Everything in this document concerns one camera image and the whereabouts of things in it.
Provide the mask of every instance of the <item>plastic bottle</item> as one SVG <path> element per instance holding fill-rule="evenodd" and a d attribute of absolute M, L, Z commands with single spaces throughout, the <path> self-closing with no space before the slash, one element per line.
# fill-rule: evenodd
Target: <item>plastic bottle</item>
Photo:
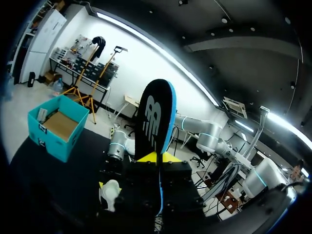
<path fill-rule="evenodd" d="M 57 97 L 59 96 L 62 91 L 63 91 L 63 82 L 62 82 L 62 78 L 59 78 L 58 81 L 55 81 L 53 84 L 53 92 L 52 92 L 52 96 Z"/>
<path fill-rule="evenodd" d="M 10 101 L 13 97 L 13 88 L 14 88 L 14 78 L 12 77 L 12 74 L 9 72 L 5 75 L 5 85 L 1 92 L 3 92 L 4 100 Z"/>

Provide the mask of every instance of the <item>new balance logo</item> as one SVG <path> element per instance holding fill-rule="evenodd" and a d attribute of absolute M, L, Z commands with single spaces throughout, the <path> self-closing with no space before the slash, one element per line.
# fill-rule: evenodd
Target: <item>new balance logo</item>
<path fill-rule="evenodd" d="M 154 137 L 158 135 L 161 108 L 158 102 L 155 103 L 152 96 L 147 98 L 145 116 L 147 121 L 143 122 L 143 131 L 145 131 L 145 135 L 148 136 L 148 140 L 151 142 L 152 147 L 155 144 L 156 149 L 156 142 Z"/>

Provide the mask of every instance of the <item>white cabinet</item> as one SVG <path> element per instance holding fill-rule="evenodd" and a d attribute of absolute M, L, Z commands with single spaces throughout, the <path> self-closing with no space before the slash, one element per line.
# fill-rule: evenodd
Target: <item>white cabinet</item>
<path fill-rule="evenodd" d="M 29 78 L 29 73 L 35 73 L 35 79 L 39 78 L 40 70 L 43 65 L 45 53 L 29 52 L 23 64 L 23 72 L 21 73 L 20 81 L 26 82 Z"/>
<path fill-rule="evenodd" d="M 19 78 L 21 83 L 28 80 L 30 72 L 35 72 L 35 79 L 39 78 L 47 53 L 65 23 L 66 18 L 57 10 L 51 10 L 44 17 L 26 54 Z"/>

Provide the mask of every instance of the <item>orange tripod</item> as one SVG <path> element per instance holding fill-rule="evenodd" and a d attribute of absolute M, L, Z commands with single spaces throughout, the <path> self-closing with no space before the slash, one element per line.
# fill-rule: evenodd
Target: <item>orange tripod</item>
<path fill-rule="evenodd" d="M 96 84 L 94 85 L 91 94 L 90 94 L 90 95 L 86 95 L 86 96 L 84 96 L 84 97 L 79 97 L 79 98 L 77 98 L 77 99 L 74 100 L 74 101 L 80 101 L 80 102 L 82 102 L 82 105 L 84 106 L 83 100 L 86 99 L 86 98 L 88 98 L 88 100 L 86 101 L 85 105 L 86 105 L 86 106 L 90 106 L 90 105 L 91 105 L 94 124 L 96 124 L 96 116 L 95 116 L 94 106 L 93 106 L 93 94 L 94 94 L 94 92 L 96 91 L 96 88 L 97 88 L 97 86 L 98 86 L 99 79 L 101 79 L 102 75 L 104 74 L 104 72 L 105 72 L 106 69 L 108 68 L 108 66 L 109 66 L 110 62 L 113 60 L 114 56 L 115 56 L 117 53 L 121 53 L 122 51 L 126 51 L 126 52 L 127 52 L 128 50 L 125 49 L 125 48 L 122 48 L 122 47 L 120 47 L 120 46 L 116 46 L 116 47 L 115 47 L 113 55 L 112 55 L 111 58 L 108 60 L 108 62 L 106 63 L 105 67 L 103 68 L 103 71 L 101 72 L 99 78 L 97 79 Z"/>
<path fill-rule="evenodd" d="M 88 66 L 88 64 L 89 64 L 89 62 L 90 62 L 92 56 L 93 56 L 94 53 L 97 51 L 97 49 L 98 49 L 98 46 L 94 49 L 94 51 L 93 51 L 92 54 L 90 55 L 90 57 L 89 57 L 89 59 L 88 59 L 86 65 L 85 65 L 84 68 L 82 69 L 82 71 L 81 71 L 81 73 L 80 73 L 80 75 L 79 75 L 79 77 L 78 77 L 78 79 L 77 79 L 75 85 L 74 85 L 73 87 L 71 87 L 70 89 L 66 90 L 66 91 L 65 91 L 64 93 L 62 93 L 61 95 L 64 95 L 64 94 L 73 94 L 73 95 L 75 95 L 75 96 L 81 98 L 78 85 L 79 85 L 79 83 L 80 83 L 80 81 L 81 81 L 81 79 L 82 79 L 82 75 L 83 75 L 84 71 L 86 70 L 86 68 L 87 68 L 87 66 Z"/>

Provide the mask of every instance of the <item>white wall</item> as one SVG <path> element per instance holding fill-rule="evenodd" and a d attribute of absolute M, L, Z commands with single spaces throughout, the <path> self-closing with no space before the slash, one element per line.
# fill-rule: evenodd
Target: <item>white wall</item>
<path fill-rule="evenodd" d="M 45 65 L 41 70 L 41 75 L 43 76 L 50 68 L 49 57 L 52 55 L 55 48 L 63 48 L 74 43 L 74 40 L 79 36 L 79 27 L 83 24 L 83 21 L 89 16 L 86 8 L 81 5 L 71 4 L 66 12 L 65 18 L 67 19 L 62 30 L 59 32 L 57 38 L 53 42 L 53 46 L 47 53 L 45 60 Z"/>
<path fill-rule="evenodd" d="M 128 52 L 116 54 L 113 61 L 119 65 L 119 70 L 117 78 L 114 78 L 111 82 L 111 92 L 107 100 L 111 108 L 118 109 L 123 103 L 125 94 L 140 100 L 147 84 L 154 79 L 162 78 L 168 80 L 174 86 L 177 97 L 177 111 L 180 114 L 212 120 L 225 126 L 228 120 L 225 113 L 216 109 L 202 91 L 179 69 L 176 69 L 174 65 L 171 65 L 153 48 L 131 34 L 101 19 L 92 16 L 86 17 L 85 13 L 79 11 L 68 23 L 55 47 L 70 47 L 79 34 L 90 39 L 97 36 L 105 38 L 106 46 L 97 61 L 103 64 L 109 60 L 115 46 L 118 45 L 128 49 Z M 63 81 L 71 84 L 71 76 L 64 74 Z M 79 89 L 87 94 L 92 90 L 90 86 L 84 83 L 79 84 Z M 101 95 L 102 93 L 96 91 L 94 99 L 100 100 Z M 130 117 L 134 110 L 134 107 L 129 105 L 122 113 Z"/>

